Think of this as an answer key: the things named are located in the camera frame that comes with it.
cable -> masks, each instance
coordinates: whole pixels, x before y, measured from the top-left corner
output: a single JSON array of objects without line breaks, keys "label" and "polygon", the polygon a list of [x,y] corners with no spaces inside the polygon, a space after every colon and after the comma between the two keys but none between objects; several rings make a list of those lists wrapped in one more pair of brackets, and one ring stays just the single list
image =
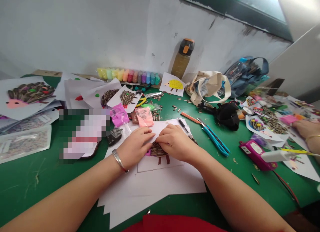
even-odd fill
[{"label": "cable", "polygon": [[298,206],[300,207],[300,203],[298,198],[296,197],[296,195],[294,194],[294,192],[292,191],[292,189],[290,188],[290,186],[283,180],[283,178],[281,178],[280,175],[277,174],[277,172],[275,172],[273,170],[274,174],[277,176],[277,178],[280,180],[280,182],[283,184],[283,186],[287,189],[287,191],[290,193],[290,195],[294,198],[294,200],[297,202]]}]

gold bracelet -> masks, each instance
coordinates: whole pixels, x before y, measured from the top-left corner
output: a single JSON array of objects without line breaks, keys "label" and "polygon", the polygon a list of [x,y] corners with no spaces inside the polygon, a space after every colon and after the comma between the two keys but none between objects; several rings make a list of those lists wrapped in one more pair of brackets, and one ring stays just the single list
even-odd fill
[{"label": "gold bracelet", "polygon": [[320,135],[313,135],[313,136],[310,136],[310,137],[306,138],[306,143],[308,143],[309,139],[312,139],[312,138],[315,138],[315,137],[320,137]]}]

silver bangle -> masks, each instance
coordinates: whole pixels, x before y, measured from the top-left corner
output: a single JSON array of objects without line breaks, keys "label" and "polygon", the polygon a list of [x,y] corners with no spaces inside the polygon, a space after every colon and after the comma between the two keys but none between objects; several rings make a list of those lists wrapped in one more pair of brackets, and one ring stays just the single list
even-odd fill
[{"label": "silver bangle", "polygon": [[121,169],[122,169],[125,173],[128,173],[129,170],[127,170],[127,169],[125,169],[125,168],[123,167],[123,164],[122,164],[122,162],[121,162],[121,160],[120,160],[120,158],[119,158],[119,155],[118,155],[118,152],[117,152],[116,149],[112,151],[112,154],[113,154],[114,158],[117,160],[117,162],[118,162],[118,164],[120,165]]}]

table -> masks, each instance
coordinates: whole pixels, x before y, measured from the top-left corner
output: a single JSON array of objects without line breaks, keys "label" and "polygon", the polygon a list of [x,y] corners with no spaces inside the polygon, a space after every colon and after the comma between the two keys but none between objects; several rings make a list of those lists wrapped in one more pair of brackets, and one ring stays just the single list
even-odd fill
[{"label": "table", "polygon": [[[44,80],[56,87],[60,78],[44,76]],[[157,90],[151,88],[148,93]],[[297,208],[295,202],[276,176],[270,171],[257,171],[253,166],[253,162],[239,149],[239,141],[248,141],[252,135],[245,127],[243,121],[240,122],[238,131],[230,131],[227,128],[218,126],[212,115],[206,112],[202,114],[198,113],[198,109],[193,104],[183,101],[184,99],[188,99],[186,93],[182,100],[177,100],[177,96],[165,94],[158,102],[163,106],[161,112],[163,120],[180,116],[180,113],[177,112],[178,110],[173,111],[172,105],[181,108],[181,112],[185,112],[194,118],[201,117],[229,147],[231,155],[224,157],[217,152],[216,147],[201,129],[201,126],[186,119],[194,138],[202,148],[226,168],[232,169],[235,175],[259,193],[281,216]],[[71,136],[71,132],[75,130],[76,126],[80,125],[80,120],[83,117],[84,115],[74,115],[73,120],[55,121],[52,124],[50,149],[0,164],[0,174],[2,175],[0,178],[0,226],[104,158],[107,151],[105,138],[103,138],[96,155],[92,159],[79,160],[74,164],[62,164],[59,161],[59,153],[61,153],[63,143],[66,142],[68,136]],[[320,167],[314,158],[310,158],[310,160],[319,173]],[[302,207],[320,199],[320,193],[317,191],[318,182],[293,173],[282,163],[279,163],[276,172],[289,183]],[[260,181],[260,185],[254,181],[251,173]],[[35,178],[37,174],[39,179],[38,184]],[[228,223],[209,192],[169,195],[148,209],[151,209],[151,213],[154,214],[195,216],[220,228],[229,228]],[[128,226],[139,222],[148,209],[141,211],[111,231],[122,231]],[[107,231],[108,229],[109,214],[103,215],[103,207],[97,207],[96,203],[83,221],[79,231]]]}]

hand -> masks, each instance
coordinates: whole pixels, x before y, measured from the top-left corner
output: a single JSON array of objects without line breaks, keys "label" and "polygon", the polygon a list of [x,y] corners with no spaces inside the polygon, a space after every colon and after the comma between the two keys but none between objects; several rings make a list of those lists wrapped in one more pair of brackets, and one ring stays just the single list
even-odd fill
[{"label": "hand", "polygon": [[294,122],[292,126],[296,128],[299,134],[305,139],[313,135],[320,135],[319,123],[313,123],[307,120],[299,120]]},{"label": "hand", "polygon": [[125,169],[136,165],[151,148],[152,143],[145,143],[156,135],[151,132],[148,127],[138,128],[119,146],[117,152]]},{"label": "hand", "polygon": [[156,142],[173,158],[191,164],[194,159],[206,151],[196,145],[179,125],[169,124],[163,129]]}]

